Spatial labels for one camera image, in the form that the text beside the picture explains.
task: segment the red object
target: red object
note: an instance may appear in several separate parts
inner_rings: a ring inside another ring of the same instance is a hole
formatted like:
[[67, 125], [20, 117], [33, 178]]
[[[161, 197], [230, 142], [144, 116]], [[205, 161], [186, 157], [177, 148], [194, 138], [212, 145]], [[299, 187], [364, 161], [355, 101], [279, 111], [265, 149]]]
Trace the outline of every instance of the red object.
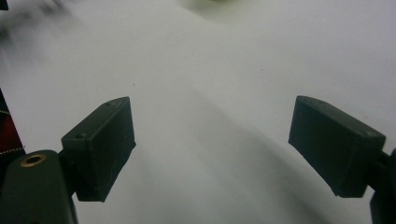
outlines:
[[12, 117], [7, 114], [0, 115], [0, 154], [21, 148], [22, 142], [18, 136]]

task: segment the brass insert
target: brass insert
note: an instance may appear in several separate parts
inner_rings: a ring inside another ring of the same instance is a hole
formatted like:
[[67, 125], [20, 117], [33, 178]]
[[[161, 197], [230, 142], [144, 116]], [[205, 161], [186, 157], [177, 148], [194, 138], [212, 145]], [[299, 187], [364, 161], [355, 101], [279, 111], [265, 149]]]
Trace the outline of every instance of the brass insert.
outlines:
[[46, 159], [46, 155], [44, 154], [35, 154], [21, 162], [21, 167], [32, 167], [35, 166]]

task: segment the black mount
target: black mount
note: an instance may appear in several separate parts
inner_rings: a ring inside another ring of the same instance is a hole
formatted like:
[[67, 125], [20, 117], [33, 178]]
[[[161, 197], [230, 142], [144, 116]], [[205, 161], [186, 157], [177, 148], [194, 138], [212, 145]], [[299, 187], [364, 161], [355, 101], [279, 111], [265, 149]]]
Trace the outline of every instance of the black mount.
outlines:
[[361, 198], [367, 186], [374, 224], [396, 223], [396, 149], [382, 151], [386, 137], [338, 108], [306, 96], [296, 99], [289, 143], [335, 195]]
[[135, 147], [129, 98], [99, 106], [62, 143], [59, 154], [0, 153], [7, 168], [0, 185], [0, 223], [77, 224], [74, 192], [80, 201], [104, 202]]

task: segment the blurry object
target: blurry object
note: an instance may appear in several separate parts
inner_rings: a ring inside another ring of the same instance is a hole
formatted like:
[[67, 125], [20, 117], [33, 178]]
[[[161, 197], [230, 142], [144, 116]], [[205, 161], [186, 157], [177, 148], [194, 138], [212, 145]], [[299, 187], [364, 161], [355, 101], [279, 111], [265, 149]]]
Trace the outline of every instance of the blurry object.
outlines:
[[26, 154], [0, 89], [0, 192], [8, 165]]
[[367, 185], [374, 224], [396, 221], [396, 160], [382, 151], [385, 135], [326, 102], [298, 96], [289, 143], [335, 195], [360, 198]]
[[77, 224], [74, 192], [81, 201], [104, 202], [135, 147], [129, 98], [99, 106], [62, 142], [59, 154], [41, 150], [9, 164], [0, 223]]
[[244, 0], [177, 0], [188, 11], [210, 21], [233, 22], [246, 16], [251, 1]]
[[7, 0], [0, 0], [0, 10], [4, 10], [4, 11], [8, 10]]

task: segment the white surface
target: white surface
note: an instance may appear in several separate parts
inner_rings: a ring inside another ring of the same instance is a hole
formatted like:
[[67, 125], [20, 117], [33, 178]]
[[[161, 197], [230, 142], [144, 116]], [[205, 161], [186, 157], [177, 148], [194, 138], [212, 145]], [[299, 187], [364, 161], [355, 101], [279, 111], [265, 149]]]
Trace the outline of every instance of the white surface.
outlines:
[[105, 203], [75, 199], [80, 224], [371, 223], [371, 190], [334, 197], [287, 141], [303, 94], [395, 147], [394, 1], [9, 4], [0, 85], [28, 152], [131, 97], [137, 147]]

